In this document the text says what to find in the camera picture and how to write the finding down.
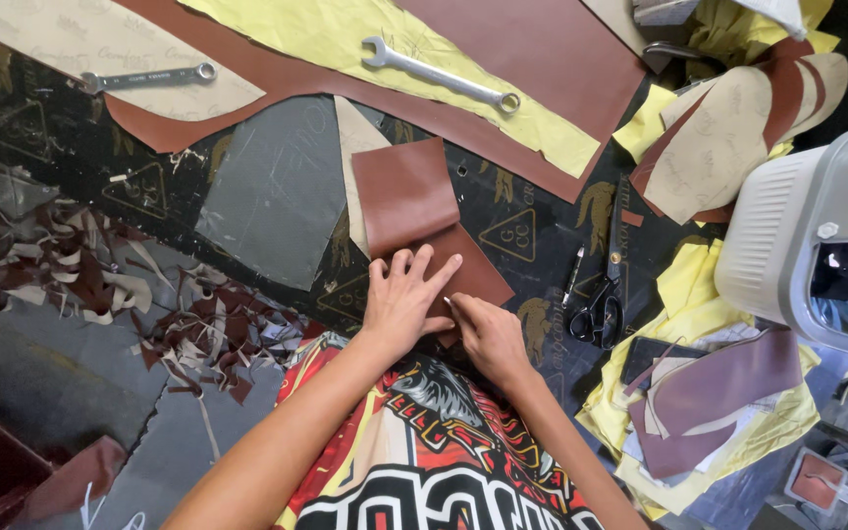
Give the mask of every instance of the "black scissors handle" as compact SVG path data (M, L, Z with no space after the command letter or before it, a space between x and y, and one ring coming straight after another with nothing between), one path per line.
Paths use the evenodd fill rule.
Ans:
M612 350L624 335L624 305L620 294L620 280L605 277L588 304L571 318L568 332L583 343Z

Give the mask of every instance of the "scissors blade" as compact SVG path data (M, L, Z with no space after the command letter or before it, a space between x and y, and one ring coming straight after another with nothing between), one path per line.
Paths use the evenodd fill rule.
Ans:
M613 195L613 210L610 212L610 236L607 246L607 278L610 281L617 281L620 277L620 264L627 257L621 222L625 195L630 196L630 181L627 177L621 176L617 183L617 192Z

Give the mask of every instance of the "black cutting mat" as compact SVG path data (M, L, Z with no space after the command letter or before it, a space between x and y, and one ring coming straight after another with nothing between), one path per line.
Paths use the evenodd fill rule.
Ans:
M640 106L647 89L644 80L621 124ZM391 117L385 117L381 130L393 143L429 138ZM0 46L2 161L25 167L37 180L60 186L68 197L123 219L281 304L353 334L363 314L368 261L348 238L346 214L310 292L265 279L195 234L199 210L232 132L220 131L180 155L155 154L114 124L100 97L72 88L65 76ZM632 171L633 160L611 142L582 196L569 204L454 145L446 144L446 153L461 222L515 291L506 308L523 319L533 363L564 410L574 414L599 382L600 373L593 368L606 356L565 331L571 308L561 308L561 289L582 243L587 254L575 303L594 288L604 269L611 187ZM107 180L127 172L135 172L129 186ZM629 227L625 237L625 304L628 325L635 329L659 312L655 278L672 262L677 247L720 237L723 227L680 227L653 216L635 192L629 200L629 210L645 216L643 226Z

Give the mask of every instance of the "scissors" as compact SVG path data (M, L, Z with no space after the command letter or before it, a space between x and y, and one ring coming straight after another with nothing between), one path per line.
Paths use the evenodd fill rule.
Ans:
M620 263L623 259L620 246L622 209L618 186L610 213L607 271L591 298L571 317L568 325L568 331L573 337L604 350L612 350L624 335L624 305L621 302L623 290L620 285Z

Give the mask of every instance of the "graphic t-shirt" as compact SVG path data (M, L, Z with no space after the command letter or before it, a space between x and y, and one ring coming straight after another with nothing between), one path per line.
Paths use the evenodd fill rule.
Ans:
M338 354L340 341L313 341L277 403ZM339 427L274 528L602 527L512 408L440 360L412 353Z

